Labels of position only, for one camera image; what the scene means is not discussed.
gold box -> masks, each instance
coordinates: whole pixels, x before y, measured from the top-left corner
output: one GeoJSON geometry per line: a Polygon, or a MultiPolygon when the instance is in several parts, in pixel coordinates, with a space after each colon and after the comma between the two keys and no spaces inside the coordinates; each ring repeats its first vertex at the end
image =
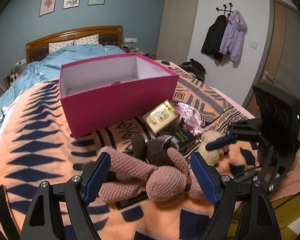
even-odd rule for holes
{"type": "Polygon", "coordinates": [[[143,119],[146,121],[152,132],[158,134],[163,128],[173,123],[178,117],[179,113],[167,100],[145,114],[143,119]]]}

blue duvet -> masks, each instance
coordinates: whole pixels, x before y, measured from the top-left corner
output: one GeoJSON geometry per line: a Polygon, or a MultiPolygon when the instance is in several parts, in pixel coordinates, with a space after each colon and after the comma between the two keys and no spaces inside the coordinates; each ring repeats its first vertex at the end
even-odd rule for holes
{"type": "Polygon", "coordinates": [[[16,79],[11,87],[0,97],[0,127],[7,107],[20,93],[40,82],[48,81],[59,76],[61,65],[104,55],[124,53],[117,46],[69,45],[49,54],[42,61],[27,65],[24,72],[16,79]]]}

bag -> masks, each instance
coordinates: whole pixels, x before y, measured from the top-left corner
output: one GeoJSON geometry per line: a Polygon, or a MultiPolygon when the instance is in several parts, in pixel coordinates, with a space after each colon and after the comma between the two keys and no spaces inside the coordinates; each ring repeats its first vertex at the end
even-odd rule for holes
{"type": "Polygon", "coordinates": [[[206,70],[198,61],[191,58],[189,62],[182,63],[180,67],[183,70],[194,74],[197,79],[204,82],[204,75],[206,74],[206,70]]]}

lavender jacket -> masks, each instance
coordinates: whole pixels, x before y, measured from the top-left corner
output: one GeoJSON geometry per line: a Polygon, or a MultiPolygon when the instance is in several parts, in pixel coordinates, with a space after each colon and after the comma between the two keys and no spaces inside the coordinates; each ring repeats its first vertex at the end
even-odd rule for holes
{"type": "Polygon", "coordinates": [[[239,11],[235,10],[229,16],[229,23],[226,27],[225,33],[220,45],[220,53],[226,55],[230,52],[232,61],[237,62],[242,54],[244,30],[247,27],[246,22],[242,18],[239,11]]]}

coat rack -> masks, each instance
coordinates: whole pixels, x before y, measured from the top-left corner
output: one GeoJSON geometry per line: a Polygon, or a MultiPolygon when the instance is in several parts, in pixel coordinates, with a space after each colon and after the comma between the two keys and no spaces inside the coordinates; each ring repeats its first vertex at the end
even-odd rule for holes
{"type": "Polygon", "coordinates": [[[216,10],[217,11],[223,11],[224,13],[223,13],[223,15],[226,15],[226,12],[229,12],[228,13],[228,16],[230,16],[230,14],[233,12],[231,9],[232,9],[232,3],[229,3],[229,5],[230,5],[230,11],[229,10],[226,10],[226,8],[227,8],[227,5],[223,5],[223,7],[224,7],[224,9],[219,9],[218,7],[216,8],[216,10]]]}

